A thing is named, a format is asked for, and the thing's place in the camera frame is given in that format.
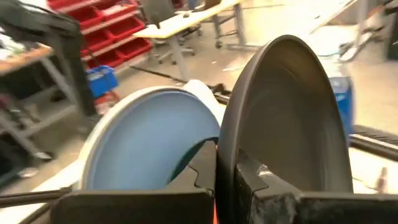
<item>red storage bin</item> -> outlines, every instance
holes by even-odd
[[[106,0],[96,5],[106,21],[117,18],[136,10],[137,5],[132,1]]]
[[[118,47],[117,50],[122,53],[123,59],[127,61],[140,54],[148,52],[151,47],[152,46],[148,40],[143,38],[136,38]]]
[[[172,0],[175,9],[180,9],[183,6],[182,0]]]
[[[92,32],[90,34],[85,35],[86,45],[83,44],[83,48],[80,52],[81,56],[87,56],[89,48],[92,52],[96,52],[98,50],[107,47],[114,42],[114,38],[112,37],[111,33],[107,30],[98,30]]]
[[[130,37],[133,33],[138,32],[143,28],[145,28],[145,24],[133,16],[110,25],[108,30],[116,41],[119,41]]]
[[[59,9],[80,2],[81,0],[47,0],[47,5],[51,9]]]
[[[81,30],[98,25],[104,20],[101,11],[93,6],[68,12],[68,15],[79,21]]]
[[[107,65],[113,68],[121,65],[123,63],[123,58],[123,55],[117,50],[112,50],[96,57],[99,65]],[[87,65],[89,68],[95,68],[98,66],[94,59],[89,60]]]

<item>workshop floor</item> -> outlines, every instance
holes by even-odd
[[[314,11],[303,10],[298,6],[289,4],[288,0],[245,0],[244,23],[246,26],[246,37],[249,42],[266,43],[275,36],[302,26],[305,20],[315,16]],[[286,6],[261,7],[251,9],[253,6],[264,6],[266,4],[286,3]],[[187,44],[196,50],[196,56],[186,56],[191,79],[199,79],[209,85],[224,83],[228,89],[232,89],[241,70],[251,58],[253,53],[229,51],[225,48],[215,49],[215,35],[212,24],[203,24],[203,36],[192,35]],[[223,32],[234,29],[233,21],[227,22],[222,27]],[[234,36],[223,39],[224,43],[236,42]],[[383,129],[398,134],[398,63],[383,62],[381,44],[369,44],[359,55],[358,59],[348,64],[348,69],[353,77],[356,93],[356,123],[365,126]],[[178,67],[171,65],[166,60],[159,65],[155,60],[139,65],[143,68],[156,72],[162,72],[179,77]],[[137,72],[132,69],[121,73],[120,87],[116,90],[121,96],[148,86],[154,85],[178,85],[168,79]],[[37,176],[15,182],[0,194],[11,194],[17,192],[28,192],[45,180],[51,178],[57,172],[72,163],[77,157],[83,145],[83,140],[75,134],[74,118],[67,118],[58,124],[42,131],[36,135],[35,141],[42,148],[53,151],[58,158],[40,167]],[[357,179],[373,186],[382,166],[389,166],[391,170],[398,170],[398,165],[391,161],[384,161],[365,154],[355,149],[350,150],[353,174]],[[391,171],[393,176],[398,171]],[[398,192],[398,185],[390,186],[391,192]]]

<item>white table top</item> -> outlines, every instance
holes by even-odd
[[[222,0],[220,4],[207,10],[190,13],[190,16],[187,18],[183,18],[183,14],[171,17],[160,23],[160,29],[151,24],[146,29],[136,32],[133,35],[144,38],[166,39],[240,2],[241,0]]]

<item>metal table leg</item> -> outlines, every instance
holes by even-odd
[[[366,19],[368,18],[368,1],[360,0],[359,9],[357,14],[358,31],[353,42],[353,45],[339,58],[340,62],[350,62],[359,53],[369,40],[372,39],[374,34],[372,32],[364,33],[366,26]]]
[[[213,20],[213,24],[214,24],[214,30],[216,32],[216,48],[219,49],[222,46],[222,42],[221,42],[221,23],[220,23],[220,19],[217,15],[214,15],[211,17],[211,20]]]
[[[8,99],[7,102],[11,104],[12,107],[15,107],[17,110],[19,110],[23,116],[26,118],[29,118],[32,122],[38,123],[40,122],[39,118],[36,118],[33,116],[29,111],[27,111],[24,106],[14,97],[13,94],[8,90],[6,86],[0,86],[0,95],[4,94],[6,98]]]
[[[244,35],[244,26],[243,26],[243,11],[242,11],[242,6],[240,4],[234,5],[234,14],[235,14],[236,35],[238,36],[238,44],[226,44],[227,49],[239,50],[242,48],[253,48],[253,50],[257,50],[257,48],[261,47],[261,45],[249,45],[246,42],[246,36]]]
[[[61,74],[60,71],[56,68],[56,66],[48,59],[43,58],[40,60],[42,65],[49,71],[49,74],[53,81],[57,84],[59,89],[67,96],[67,98],[77,107],[79,106],[77,97],[73,90],[69,87],[69,84],[66,78]]]
[[[15,139],[21,146],[26,149],[30,154],[39,159],[43,158],[44,152],[38,149],[26,136],[20,132],[12,122],[10,122],[3,114],[0,114],[0,126],[4,127],[7,132]]]
[[[180,69],[180,75],[182,80],[188,81],[189,78],[189,72],[187,65],[185,64],[184,57],[182,56],[182,51],[180,48],[180,44],[178,43],[178,39],[176,35],[173,35],[172,37],[167,39],[167,42],[170,44],[172,51],[173,51],[173,57],[175,61],[177,62],[177,65]]]

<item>blue bucket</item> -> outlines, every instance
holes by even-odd
[[[95,98],[103,96],[105,93],[119,86],[119,81],[114,75],[114,69],[101,65],[87,71],[90,81],[90,89]]]

